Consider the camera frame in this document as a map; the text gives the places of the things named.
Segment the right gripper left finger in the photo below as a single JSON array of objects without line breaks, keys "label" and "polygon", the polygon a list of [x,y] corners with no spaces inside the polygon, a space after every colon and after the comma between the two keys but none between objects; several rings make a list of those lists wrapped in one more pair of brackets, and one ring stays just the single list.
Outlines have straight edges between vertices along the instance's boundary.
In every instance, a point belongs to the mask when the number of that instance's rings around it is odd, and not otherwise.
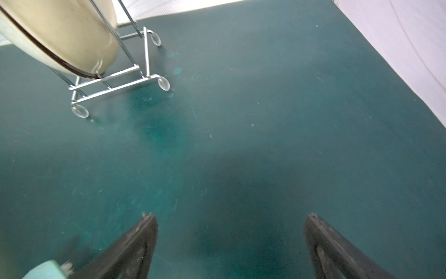
[{"label": "right gripper left finger", "polygon": [[155,215],[143,214],[107,250],[90,261],[71,279],[147,279],[158,237]]}]

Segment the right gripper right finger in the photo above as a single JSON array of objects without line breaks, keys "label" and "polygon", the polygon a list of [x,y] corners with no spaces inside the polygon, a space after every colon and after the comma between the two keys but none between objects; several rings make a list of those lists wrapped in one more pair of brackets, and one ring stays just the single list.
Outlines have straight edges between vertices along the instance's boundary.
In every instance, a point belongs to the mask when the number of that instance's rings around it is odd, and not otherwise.
[{"label": "right gripper right finger", "polygon": [[304,236],[317,279],[393,279],[317,214],[307,216]]}]

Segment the teal scrub brush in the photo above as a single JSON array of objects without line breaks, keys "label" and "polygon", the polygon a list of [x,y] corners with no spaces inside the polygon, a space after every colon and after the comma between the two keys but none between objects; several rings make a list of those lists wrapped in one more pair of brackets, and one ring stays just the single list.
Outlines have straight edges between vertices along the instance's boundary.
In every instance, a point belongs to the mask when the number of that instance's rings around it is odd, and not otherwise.
[{"label": "teal scrub brush", "polygon": [[27,272],[23,279],[68,279],[73,274],[72,262],[60,265],[55,260],[48,260]]}]

